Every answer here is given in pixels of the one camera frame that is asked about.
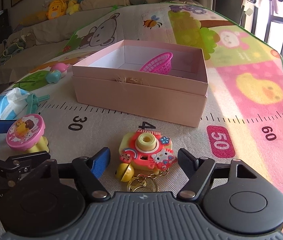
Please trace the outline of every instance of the blue wipes package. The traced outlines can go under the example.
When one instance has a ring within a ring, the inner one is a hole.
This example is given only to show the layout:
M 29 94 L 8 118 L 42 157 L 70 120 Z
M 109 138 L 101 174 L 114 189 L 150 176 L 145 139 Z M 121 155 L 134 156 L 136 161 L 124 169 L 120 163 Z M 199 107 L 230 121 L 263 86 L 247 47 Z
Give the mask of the blue wipes package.
M 13 120 L 27 105 L 30 93 L 20 88 L 6 90 L 0 94 L 0 119 Z

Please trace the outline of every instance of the cardboard box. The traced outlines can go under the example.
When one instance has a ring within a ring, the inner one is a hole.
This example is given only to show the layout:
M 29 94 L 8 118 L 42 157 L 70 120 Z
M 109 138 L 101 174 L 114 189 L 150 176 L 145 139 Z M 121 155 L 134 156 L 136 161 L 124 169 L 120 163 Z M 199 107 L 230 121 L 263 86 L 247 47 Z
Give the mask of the cardboard box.
M 141 72 L 149 60 L 172 52 L 168 75 Z M 153 41 L 119 41 L 73 66 L 79 103 L 198 127 L 207 100 L 201 49 Z

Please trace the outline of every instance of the pink plastic basket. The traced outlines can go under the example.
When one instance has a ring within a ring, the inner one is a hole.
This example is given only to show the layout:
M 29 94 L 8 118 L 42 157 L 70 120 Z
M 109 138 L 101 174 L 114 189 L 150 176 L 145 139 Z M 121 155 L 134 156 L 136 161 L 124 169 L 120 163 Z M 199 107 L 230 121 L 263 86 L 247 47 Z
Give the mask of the pink plastic basket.
M 171 52 L 165 52 L 149 60 L 140 71 L 167 75 L 171 70 Z

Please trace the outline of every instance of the keychain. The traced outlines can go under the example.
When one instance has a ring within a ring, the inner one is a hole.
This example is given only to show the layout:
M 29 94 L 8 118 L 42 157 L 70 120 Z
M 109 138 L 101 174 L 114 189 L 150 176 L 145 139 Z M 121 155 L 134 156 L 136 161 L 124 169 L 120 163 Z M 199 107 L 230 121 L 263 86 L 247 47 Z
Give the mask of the keychain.
M 120 160 L 123 163 L 118 166 L 116 177 L 122 182 L 128 182 L 129 192 L 143 188 L 158 192 L 156 178 L 167 175 L 169 167 L 177 161 L 171 148 L 170 138 L 162 136 L 160 132 L 139 129 L 135 133 L 127 133 L 119 147 Z M 134 176 L 134 169 L 153 173 Z M 154 189 L 148 187 L 149 182 L 153 184 Z

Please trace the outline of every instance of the blue flower decoration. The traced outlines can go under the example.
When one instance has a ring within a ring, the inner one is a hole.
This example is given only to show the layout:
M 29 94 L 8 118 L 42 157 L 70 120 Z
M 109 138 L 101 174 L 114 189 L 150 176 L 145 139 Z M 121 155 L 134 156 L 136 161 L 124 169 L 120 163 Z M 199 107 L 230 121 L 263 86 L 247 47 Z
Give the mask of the blue flower decoration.
M 161 141 L 162 144 L 169 144 L 170 138 L 163 136 L 163 137 L 160 138 L 160 141 Z

